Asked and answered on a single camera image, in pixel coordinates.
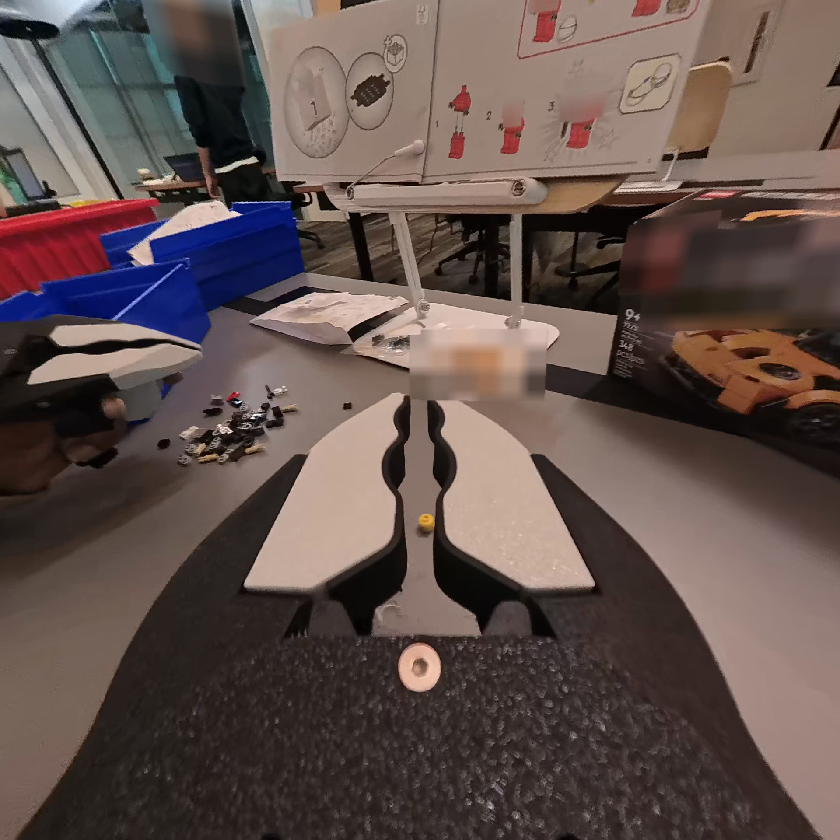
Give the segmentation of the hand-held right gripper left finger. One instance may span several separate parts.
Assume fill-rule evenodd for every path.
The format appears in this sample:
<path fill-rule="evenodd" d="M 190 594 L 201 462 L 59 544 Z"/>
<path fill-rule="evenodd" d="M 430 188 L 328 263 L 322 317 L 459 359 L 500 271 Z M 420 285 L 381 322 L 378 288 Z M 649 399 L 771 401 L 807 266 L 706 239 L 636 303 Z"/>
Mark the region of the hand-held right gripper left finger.
<path fill-rule="evenodd" d="M 396 392 L 308 452 L 244 580 L 250 595 L 341 604 L 360 635 L 403 587 L 411 402 Z"/>

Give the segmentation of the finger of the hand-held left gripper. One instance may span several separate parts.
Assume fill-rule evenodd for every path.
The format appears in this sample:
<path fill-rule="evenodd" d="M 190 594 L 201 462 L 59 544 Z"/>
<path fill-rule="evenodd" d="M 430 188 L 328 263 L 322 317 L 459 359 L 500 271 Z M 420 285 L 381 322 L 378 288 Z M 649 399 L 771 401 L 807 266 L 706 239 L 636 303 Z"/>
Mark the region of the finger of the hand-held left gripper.
<path fill-rule="evenodd" d="M 106 393 L 114 393 L 130 421 L 145 421 L 162 404 L 163 380 L 182 373 L 203 358 L 200 348 L 181 344 L 125 347 L 105 353 L 73 349 L 38 363 L 28 375 L 28 385 L 81 385 L 99 380 Z"/>
<path fill-rule="evenodd" d="M 199 343 L 182 339 L 159 330 L 122 322 L 74 322 L 53 327 L 49 332 L 49 343 L 57 351 L 90 352 L 96 344 L 112 344 L 128 349 L 141 345 L 155 346 L 171 344 L 191 352 L 202 352 Z"/>

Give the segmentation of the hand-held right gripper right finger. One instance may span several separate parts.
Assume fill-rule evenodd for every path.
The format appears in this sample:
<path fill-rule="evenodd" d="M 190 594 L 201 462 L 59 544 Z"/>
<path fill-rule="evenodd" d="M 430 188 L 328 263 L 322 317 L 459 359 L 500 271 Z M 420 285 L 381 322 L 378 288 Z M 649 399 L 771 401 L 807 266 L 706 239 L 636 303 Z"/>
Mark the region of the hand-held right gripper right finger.
<path fill-rule="evenodd" d="M 481 632 L 504 605 L 547 631 L 539 600 L 593 595 L 596 582 L 530 451 L 462 402 L 428 402 L 427 426 L 438 588 Z"/>

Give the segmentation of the blue plastic bin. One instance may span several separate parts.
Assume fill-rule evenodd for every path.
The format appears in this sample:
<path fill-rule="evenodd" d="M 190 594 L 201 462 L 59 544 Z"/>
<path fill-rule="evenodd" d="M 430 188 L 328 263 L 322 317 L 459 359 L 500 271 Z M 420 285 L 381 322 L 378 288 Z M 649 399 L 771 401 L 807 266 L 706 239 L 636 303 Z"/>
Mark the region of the blue plastic bin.
<path fill-rule="evenodd" d="M 298 221 L 289 201 L 234 203 L 231 210 L 241 215 L 151 242 L 154 264 L 190 263 L 209 312 L 304 270 Z M 110 267 L 131 266 L 128 250 L 164 221 L 102 234 Z"/>
<path fill-rule="evenodd" d="M 2 321 L 53 315 L 120 320 L 200 345 L 210 326 L 192 270 L 178 261 L 51 281 L 40 291 L 6 299 L 1 313 Z M 184 372 L 166 377 L 162 385 Z"/>

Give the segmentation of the pile of small toy bricks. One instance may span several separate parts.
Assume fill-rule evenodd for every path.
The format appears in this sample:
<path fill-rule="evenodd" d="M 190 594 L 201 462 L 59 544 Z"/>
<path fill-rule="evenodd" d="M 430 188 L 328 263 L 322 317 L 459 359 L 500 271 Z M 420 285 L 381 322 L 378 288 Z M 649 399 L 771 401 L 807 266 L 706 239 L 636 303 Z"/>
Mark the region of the pile of small toy bricks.
<path fill-rule="evenodd" d="M 265 385 L 260 397 L 241 390 L 212 394 L 194 417 L 181 426 L 165 424 L 154 433 L 154 450 L 170 454 L 183 469 L 220 467 L 277 458 L 278 464 L 303 463 L 311 448 L 295 446 L 291 436 L 313 419 L 316 409 L 301 404 L 289 384 Z"/>

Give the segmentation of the grey desk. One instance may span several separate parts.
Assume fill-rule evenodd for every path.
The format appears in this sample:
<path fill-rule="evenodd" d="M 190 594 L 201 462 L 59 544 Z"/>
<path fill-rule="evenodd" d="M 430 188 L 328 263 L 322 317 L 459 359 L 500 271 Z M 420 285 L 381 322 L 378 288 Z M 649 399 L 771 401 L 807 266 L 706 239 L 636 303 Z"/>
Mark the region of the grey desk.
<path fill-rule="evenodd" d="M 404 371 L 211 313 L 204 360 L 104 469 L 2 500 L 2 838 L 75 758 L 114 673 L 184 559 L 291 456 Z M 285 385 L 299 413 L 266 453 L 180 467 L 161 438 L 210 395 Z M 550 392 L 479 404 L 548 456 L 656 562 L 696 619 L 764 758 L 838 838 L 838 480 L 743 438 Z"/>

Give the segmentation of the person's left hand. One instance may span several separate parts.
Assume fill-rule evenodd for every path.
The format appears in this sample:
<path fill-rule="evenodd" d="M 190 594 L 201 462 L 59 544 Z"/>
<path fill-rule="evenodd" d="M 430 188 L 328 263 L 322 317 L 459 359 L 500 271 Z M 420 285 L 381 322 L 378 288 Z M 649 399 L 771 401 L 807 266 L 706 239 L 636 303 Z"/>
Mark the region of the person's left hand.
<path fill-rule="evenodd" d="M 100 414 L 107 428 L 62 437 L 54 421 L 9 423 L 1 427 L 1 496 L 24 497 L 46 490 L 71 466 L 89 466 L 111 456 L 128 432 L 127 409 L 115 395 L 105 397 Z"/>

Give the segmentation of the red plastic bin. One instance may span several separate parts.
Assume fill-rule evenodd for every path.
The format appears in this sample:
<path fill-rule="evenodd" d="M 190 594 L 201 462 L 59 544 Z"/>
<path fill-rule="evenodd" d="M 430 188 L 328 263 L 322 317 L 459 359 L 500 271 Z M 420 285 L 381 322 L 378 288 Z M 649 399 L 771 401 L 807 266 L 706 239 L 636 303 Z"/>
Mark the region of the red plastic bin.
<path fill-rule="evenodd" d="M 1 299 L 109 268 L 101 235 L 156 220 L 154 197 L 32 213 L 1 222 Z"/>

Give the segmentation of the white printed paper bag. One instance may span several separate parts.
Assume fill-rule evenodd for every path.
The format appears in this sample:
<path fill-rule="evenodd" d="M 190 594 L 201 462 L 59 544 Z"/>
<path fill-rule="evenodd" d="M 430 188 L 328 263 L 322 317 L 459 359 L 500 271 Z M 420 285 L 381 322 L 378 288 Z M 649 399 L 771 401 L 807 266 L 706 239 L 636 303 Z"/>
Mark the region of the white printed paper bag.
<path fill-rule="evenodd" d="M 311 343 L 349 346 L 354 335 L 371 330 L 366 324 L 403 309 L 404 297 L 312 291 L 284 302 L 250 320 L 250 325 Z"/>
<path fill-rule="evenodd" d="M 186 206 L 128 250 L 130 264 L 133 266 L 152 265 L 154 257 L 151 242 L 157 238 L 190 232 L 240 215 L 241 213 L 231 210 L 218 200 Z"/>

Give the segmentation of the wooden top table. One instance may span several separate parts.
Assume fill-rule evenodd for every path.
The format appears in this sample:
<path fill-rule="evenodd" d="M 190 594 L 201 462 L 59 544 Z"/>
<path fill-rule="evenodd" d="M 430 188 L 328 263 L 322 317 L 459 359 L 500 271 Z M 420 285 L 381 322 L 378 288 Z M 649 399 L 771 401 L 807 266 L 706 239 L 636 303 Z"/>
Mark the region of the wooden top table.
<path fill-rule="evenodd" d="M 159 203 L 180 203 L 193 205 L 210 201 L 204 181 L 184 181 L 180 178 L 173 180 L 151 180 L 142 182 L 134 187 L 138 193 L 145 193 L 155 198 Z"/>

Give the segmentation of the clear bag of small parts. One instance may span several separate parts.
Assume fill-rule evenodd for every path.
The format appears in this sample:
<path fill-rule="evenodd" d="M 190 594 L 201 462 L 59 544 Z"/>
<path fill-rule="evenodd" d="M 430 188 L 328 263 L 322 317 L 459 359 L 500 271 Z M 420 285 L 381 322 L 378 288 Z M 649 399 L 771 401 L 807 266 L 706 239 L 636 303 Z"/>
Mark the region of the clear bag of small parts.
<path fill-rule="evenodd" d="M 400 369 L 410 368 L 412 334 L 403 330 L 372 331 L 353 341 L 343 354 L 379 361 Z"/>

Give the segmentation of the black office chair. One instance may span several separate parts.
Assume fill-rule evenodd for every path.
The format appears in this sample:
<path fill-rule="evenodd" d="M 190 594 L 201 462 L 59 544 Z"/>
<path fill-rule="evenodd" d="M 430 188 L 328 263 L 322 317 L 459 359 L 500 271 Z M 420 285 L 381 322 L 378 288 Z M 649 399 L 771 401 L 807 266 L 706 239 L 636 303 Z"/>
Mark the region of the black office chair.
<path fill-rule="evenodd" d="M 474 265 L 468 277 L 472 286 L 479 282 L 479 268 L 487 262 L 487 235 L 491 229 L 497 231 L 497 267 L 501 268 L 503 261 L 511 258 L 509 244 L 501 241 L 501 229 L 510 223 L 510 216 L 506 214 L 450 214 L 446 216 L 450 232 L 455 232 L 455 225 L 459 224 L 459 235 L 462 246 L 451 255 L 441 259 L 435 269 L 436 277 L 444 274 L 444 267 L 452 262 L 465 262 L 469 256 L 474 256 Z"/>
<path fill-rule="evenodd" d="M 571 291 L 579 289 L 582 279 L 603 275 L 612 276 L 617 273 L 621 265 L 620 258 L 601 263 L 596 263 L 595 259 L 606 249 L 623 247 L 625 243 L 623 236 L 582 232 L 574 232 L 571 236 L 568 253 L 553 269 L 556 277 L 566 280 Z"/>

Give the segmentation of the black toy car box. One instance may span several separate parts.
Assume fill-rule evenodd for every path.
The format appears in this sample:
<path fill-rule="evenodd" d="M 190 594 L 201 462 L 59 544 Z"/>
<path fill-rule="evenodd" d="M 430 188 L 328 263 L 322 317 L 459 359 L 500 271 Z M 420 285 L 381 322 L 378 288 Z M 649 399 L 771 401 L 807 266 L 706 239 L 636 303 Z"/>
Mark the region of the black toy car box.
<path fill-rule="evenodd" d="M 636 221 L 609 375 L 651 413 L 838 477 L 838 188 L 707 189 Z"/>

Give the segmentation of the white and wood book stand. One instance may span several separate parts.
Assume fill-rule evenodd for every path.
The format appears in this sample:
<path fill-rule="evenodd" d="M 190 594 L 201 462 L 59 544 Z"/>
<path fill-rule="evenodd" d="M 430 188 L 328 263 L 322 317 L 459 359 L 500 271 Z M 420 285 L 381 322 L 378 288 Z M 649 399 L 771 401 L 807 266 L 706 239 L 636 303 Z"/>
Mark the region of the white and wood book stand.
<path fill-rule="evenodd" d="M 411 307 L 380 328 L 372 331 L 403 330 L 413 336 L 409 357 L 417 346 L 417 337 L 430 335 L 432 340 L 454 343 L 457 350 L 466 349 L 478 340 L 502 341 L 504 350 L 534 351 L 537 361 L 545 361 L 547 350 L 560 336 L 548 324 L 526 320 L 524 313 L 524 279 L 522 246 L 522 213 L 510 215 L 509 249 L 511 253 L 511 311 L 506 316 L 432 303 L 423 288 L 412 236 L 408 227 L 409 205 L 432 204 L 456 206 L 540 205 L 548 195 L 548 182 L 531 177 L 504 180 L 471 180 L 438 184 L 394 185 L 355 182 L 341 187 L 327 183 L 323 187 L 331 202 L 344 211 L 387 213 L 406 277 Z"/>

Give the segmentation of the toy instruction booklet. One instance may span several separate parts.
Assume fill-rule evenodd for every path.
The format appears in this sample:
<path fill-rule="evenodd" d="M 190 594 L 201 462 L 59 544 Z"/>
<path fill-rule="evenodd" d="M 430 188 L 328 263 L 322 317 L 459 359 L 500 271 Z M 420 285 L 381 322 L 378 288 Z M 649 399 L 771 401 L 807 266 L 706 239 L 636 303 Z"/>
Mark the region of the toy instruction booklet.
<path fill-rule="evenodd" d="M 258 14 L 276 173 L 438 183 L 652 172 L 710 2 L 369 2 Z"/>

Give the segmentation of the framed wall picture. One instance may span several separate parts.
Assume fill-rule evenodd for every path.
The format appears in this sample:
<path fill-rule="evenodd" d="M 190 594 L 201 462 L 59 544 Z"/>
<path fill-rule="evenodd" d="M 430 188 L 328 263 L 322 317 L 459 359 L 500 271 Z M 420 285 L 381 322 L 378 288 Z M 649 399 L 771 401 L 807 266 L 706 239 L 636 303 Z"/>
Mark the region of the framed wall picture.
<path fill-rule="evenodd" d="M 760 79 L 774 34 L 779 7 L 779 2 L 756 3 L 744 18 L 745 29 L 738 53 L 737 84 L 747 85 Z"/>

